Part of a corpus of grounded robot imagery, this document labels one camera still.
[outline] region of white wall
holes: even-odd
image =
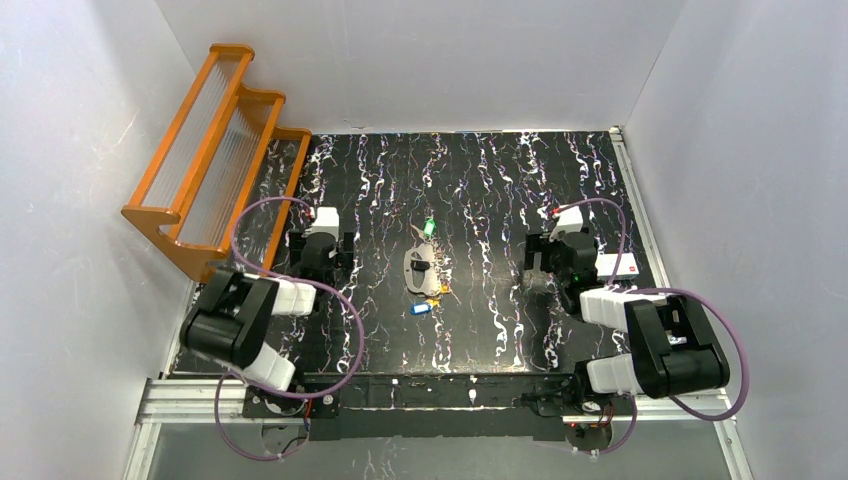
[[[842,478],[848,4],[692,0],[625,128],[674,284],[741,331],[757,478]]]
[[[248,80],[321,133],[624,123],[684,3],[157,1],[195,70],[248,43]]]
[[[65,3],[0,6],[0,476],[113,480],[188,285],[119,209],[193,73],[154,2]]]

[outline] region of wooden rack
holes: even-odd
[[[242,83],[253,49],[215,44],[121,213],[192,280],[226,260],[230,232],[247,206],[271,139],[298,140],[286,186],[297,188],[312,133],[282,128],[282,92]],[[286,223],[280,207],[263,267],[270,269]]]

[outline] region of green object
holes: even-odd
[[[433,234],[433,230],[436,229],[436,222],[432,218],[428,218],[424,223],[424,235],[428,237]]]

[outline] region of blue object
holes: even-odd
[[[409,308],[409,313],[411,313],[413,315],[421,315],[421,314],[429,312],[432,309],[433,309],[433,306],[430,305],[429,303],[426,303],[426,302],[425,303],[416,303],[415,305],[413,305],[412,307]]]

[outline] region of wooden dish rack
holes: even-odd
[[[121,214],[189,278],[206,281],[230,253],[271,139],[299,140],[285,195],[297,188],[312,133],[277,126],[282,92],[242,83],[247,45],[215,44]],[[289,202],[281,204],[263,267],[270,269]]]

